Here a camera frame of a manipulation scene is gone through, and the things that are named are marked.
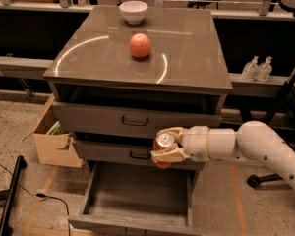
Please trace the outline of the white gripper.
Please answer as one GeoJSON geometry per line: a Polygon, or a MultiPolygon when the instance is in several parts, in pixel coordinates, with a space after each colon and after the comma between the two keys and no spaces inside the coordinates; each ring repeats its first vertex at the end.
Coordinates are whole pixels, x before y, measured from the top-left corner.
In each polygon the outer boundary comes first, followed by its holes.
{"type": "Polygon", "coordinates": [[[159,162],[182,162],[188,156],[195,162],[209,161],[207,150],[208,131],[208,126],[194,126],[187,131],[183,127],[171,127],[160,130],[156,137],[167,133],[174,137],[175,144],[167,148],[153,150],[150,154],[159,162]]]}

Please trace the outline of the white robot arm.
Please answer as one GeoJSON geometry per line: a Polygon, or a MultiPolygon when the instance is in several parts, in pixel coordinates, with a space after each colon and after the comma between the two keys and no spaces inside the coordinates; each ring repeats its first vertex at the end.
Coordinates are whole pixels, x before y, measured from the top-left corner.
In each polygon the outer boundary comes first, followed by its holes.
{"type": "Polygon", "coordinates": [[[152,159],[164,166],[185,160],[256,162],[278,174],[295,191],[295,151],[267,124],[249,121],[238,130],[194,126],[159,131],[152,159]]]}

